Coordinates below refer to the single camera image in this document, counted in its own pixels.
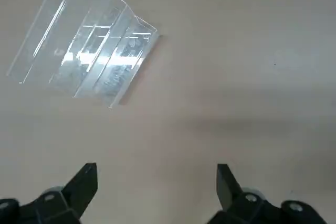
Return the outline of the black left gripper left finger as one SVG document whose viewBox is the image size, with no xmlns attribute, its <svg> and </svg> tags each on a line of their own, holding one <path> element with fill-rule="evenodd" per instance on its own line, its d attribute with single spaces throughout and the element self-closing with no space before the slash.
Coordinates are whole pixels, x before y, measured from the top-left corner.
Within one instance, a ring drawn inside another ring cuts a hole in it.
<svg viewBox="0 0 336 224">
<path fill-rule="evenodd" d="M 45 190 L 32 202 L 1 199 L 1 223 L 81 223 L 98 190 L 96 163 L 86 163 L 64 186 Z"/>
</svg>

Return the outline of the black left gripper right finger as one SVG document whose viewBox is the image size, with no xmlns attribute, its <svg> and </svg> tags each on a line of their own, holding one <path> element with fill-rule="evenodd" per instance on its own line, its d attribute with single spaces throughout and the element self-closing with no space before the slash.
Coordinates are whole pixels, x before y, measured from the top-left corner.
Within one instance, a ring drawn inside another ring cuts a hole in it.
<svg viewBox="0 0 336 224">
<path fill-rule="evenodd" d="M 255 192 L 244 191 L 227 164 L 218 164 L 216 192 L 222 209 L 209 223 L 326 223 L 309 204 L 286 200 L 276 207 Z"/>
</svg>

